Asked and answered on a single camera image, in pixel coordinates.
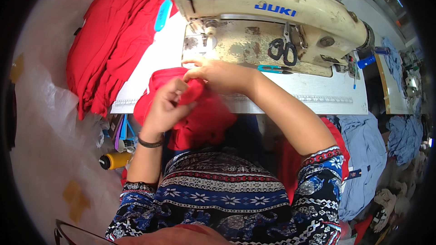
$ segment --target scissors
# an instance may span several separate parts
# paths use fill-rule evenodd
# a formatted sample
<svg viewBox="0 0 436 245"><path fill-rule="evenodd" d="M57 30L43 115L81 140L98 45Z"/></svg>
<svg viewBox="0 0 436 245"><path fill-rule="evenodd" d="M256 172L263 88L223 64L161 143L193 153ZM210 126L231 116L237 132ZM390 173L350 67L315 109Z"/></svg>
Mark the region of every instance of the scissors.
<svg viewBox="0 0 436 245"><path fill-rule="evenodd" d="M265 73L282 73L282 74L292 74L291 68L273 65L259 65L257 69Z"/></svg>
<svg viewBox="0 0 436 245"><path fill-rule="evenodd" d="M290 34L289 28L290 28L289 23L286 22L285 29L283 30L283 38L275 39L270 43L270 47L268 48L268 56L270 56L273 60L279 60L280 57L283 55L283 62L287 66L294 66L295 63L297 62L297 49L289 39L289 34ZM273 49L273 47L278 49L277 55L274 55L272 53L271 50ZM289 50L292 50L292 54L293 54L292 62L288 60Z"/></svg>

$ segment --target woman's left hand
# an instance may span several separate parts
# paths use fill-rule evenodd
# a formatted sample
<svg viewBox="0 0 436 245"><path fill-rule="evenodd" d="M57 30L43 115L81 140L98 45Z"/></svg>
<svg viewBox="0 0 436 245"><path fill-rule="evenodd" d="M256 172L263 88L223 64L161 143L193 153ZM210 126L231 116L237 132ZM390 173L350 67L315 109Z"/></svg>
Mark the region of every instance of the woman's left hand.
<svg viewBox="0 0 436 245"><path fill-rule="evenodd" d="M139 134L141 140L148 143L160 141L162 133L174 127L180 119L191 112L196 105L195 102L177 106L180 96L188 87L180 78L174 78L156 92Z"/></svg>

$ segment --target eyeglasses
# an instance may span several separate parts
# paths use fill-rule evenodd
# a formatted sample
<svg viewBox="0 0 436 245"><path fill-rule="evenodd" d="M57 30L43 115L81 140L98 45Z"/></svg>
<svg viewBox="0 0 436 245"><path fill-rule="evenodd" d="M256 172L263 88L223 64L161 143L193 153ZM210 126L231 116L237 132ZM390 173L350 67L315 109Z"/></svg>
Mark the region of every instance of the eyeglasses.
<svg viewBox="0 0 436 245"><path fill-rule="evenodd" d="M54 229L54 240L56 245L110 245L115 244L107 239L99 237L93 233L72 226L62 220L56 220L56 228Z"/></svg>

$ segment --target blue patterned sleeve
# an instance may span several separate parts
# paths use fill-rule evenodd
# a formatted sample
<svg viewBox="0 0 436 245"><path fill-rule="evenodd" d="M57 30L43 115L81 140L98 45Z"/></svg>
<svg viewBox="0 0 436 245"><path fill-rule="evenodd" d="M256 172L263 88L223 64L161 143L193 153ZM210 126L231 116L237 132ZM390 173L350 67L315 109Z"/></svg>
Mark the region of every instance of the blue patterned sleeve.
<svg viewBox="0 0 436 245"><path fill-rule="evenodd" d="M312 154L298 172L292 211L302 244L336 244L341 236L342 162L337 146Z"/></svg>
<svg viewBox="0 0 436 245"><path fill-rule="evenodd" d="M138 228L145 229L153 216L153 199L156 190L143 182L126 182L120 195L118 211L106 230L106 239L114 241L123 236L143 234Z"/></svg>

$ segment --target woman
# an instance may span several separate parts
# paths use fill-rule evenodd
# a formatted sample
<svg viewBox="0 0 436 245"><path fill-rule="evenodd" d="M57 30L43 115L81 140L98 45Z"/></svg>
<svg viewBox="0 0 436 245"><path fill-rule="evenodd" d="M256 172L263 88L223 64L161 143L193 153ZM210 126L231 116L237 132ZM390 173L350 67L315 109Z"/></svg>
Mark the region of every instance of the woman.
<svg viewBox="0 0 436 245"><path fill-rule="evenodd" d="M184 82L173 79L158 90L139 134L147 147L136 149L106 238L118 244L335 244L343 156L319 117L255 69L219 60L183 63L197 68ZM193 108L173 104L194 78L220 94L248 96L301 154L292 204L276 177L228 148L177 155L158 185L162 133Z"/></svg>

